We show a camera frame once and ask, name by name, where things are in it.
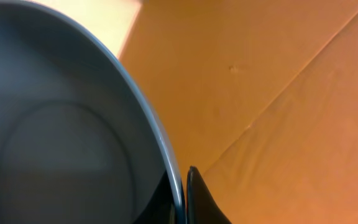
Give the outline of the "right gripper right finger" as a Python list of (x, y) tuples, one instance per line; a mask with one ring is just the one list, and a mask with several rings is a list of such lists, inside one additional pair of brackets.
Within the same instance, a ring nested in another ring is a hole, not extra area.
[(187, 224), (231, 224), (195, 166), (189, 168), (186, 187)]

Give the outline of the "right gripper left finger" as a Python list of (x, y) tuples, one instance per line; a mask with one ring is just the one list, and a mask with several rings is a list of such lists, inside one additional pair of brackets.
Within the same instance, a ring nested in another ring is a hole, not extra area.
[(134, 224), (176, 224), (175, 216), (170, 181), (165, 172), (146, 208)]

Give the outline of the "dark blue plate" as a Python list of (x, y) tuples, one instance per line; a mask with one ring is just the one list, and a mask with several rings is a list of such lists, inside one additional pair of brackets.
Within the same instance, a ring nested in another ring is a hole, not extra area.
[(56, 10), (0, 1), (0, 223), (134, 223), (165, 172), (185, 223), (172, 147), (117, 58)]

